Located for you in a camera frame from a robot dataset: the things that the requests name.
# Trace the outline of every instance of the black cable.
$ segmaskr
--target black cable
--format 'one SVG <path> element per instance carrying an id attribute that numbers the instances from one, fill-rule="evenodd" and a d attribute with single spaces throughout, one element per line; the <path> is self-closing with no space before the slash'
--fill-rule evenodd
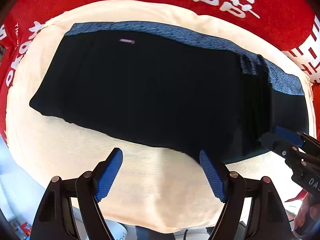
<path id="1" fill-rule="evenodd" d="M 184 231 L 183 240 L 186 240 L 186 238 L 187 238 L 187 232 L 188 232 L 188 229 L 187 229 L 186 231 Z"/>

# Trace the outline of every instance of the red and white cloth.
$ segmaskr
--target red and white cloth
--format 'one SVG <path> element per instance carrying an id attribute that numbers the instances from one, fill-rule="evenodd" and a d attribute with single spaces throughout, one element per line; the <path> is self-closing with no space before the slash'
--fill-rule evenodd
<path id="1" fill-rule="evenodd" d="M 14 72 L 42 25 L 64 11 L 99 0 L 18 0 L 0 26 L 7 48 L 0 65 L 0 134 L 6 140 L 6 100 Z M 305 0 L 139 0 L 172 4 L 236 24 L 283 51 L 320 83 L 319 21 Z"/>

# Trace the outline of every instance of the clothing tag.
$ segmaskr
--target clothing tag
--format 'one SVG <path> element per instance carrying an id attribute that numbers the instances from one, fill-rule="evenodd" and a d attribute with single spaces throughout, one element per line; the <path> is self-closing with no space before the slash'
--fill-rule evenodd
<path id="1" fill-rule="evenodd" d="M 133 41 L 133 40 L 120 39 L 119 41 L 126 42 L 126 43 L 131 43 L 131 44 L 135 44 L 135 41 Z"/>

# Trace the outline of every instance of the screw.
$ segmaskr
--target screw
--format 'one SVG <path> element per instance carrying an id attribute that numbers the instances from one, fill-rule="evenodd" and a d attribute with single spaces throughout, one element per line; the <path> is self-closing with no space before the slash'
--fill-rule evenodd
<path id="1" fill-rule="evenodd" d="M 235 172 L 235 171 L 232 171 L 232 172 L 230 172 L 230 177 L 232 177 L 232 178 L 237 178 L 238 176 L 239 176 L 239 174 L 237 173 L 237 172 Z"/>
<path id="2" fill-rule="evenodd" d="M 58 177 L 58 176 L 54 176 L 54 177 L 51 179 L 52 182 L 57 182 L 58 180 L 59 180 L 59 177 Z"/>
<path id="3" fill-rule="evenodd" d="M 271 179 L 267 176 L 263 177 L 262 179 L 265 183 L 270 183 L 271 182 Z"/>
<path id="4" fill-rule="evenodd" d="M 84 176 L 85 178 L 90 178 L 90 177 L 92 176 L 92 171 L 86 171 L 86 172 L 83 174 L 83 176 Z"/>

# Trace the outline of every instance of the human hand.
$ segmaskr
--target human hand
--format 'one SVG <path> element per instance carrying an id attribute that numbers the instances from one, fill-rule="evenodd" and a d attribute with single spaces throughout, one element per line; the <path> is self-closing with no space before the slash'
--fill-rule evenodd
<path id="1" fill-rule="evenodd" d="M 307 193 L 302 201 L 299 212 L 294 219 L 294 229 L 303 226 L 304 222 L 306 221 L 307 212 L 310 212 L 310 217 L 313 220 L 318 220 L 320 218 L 320 204 L 310 207 L 310 193 Z"/>

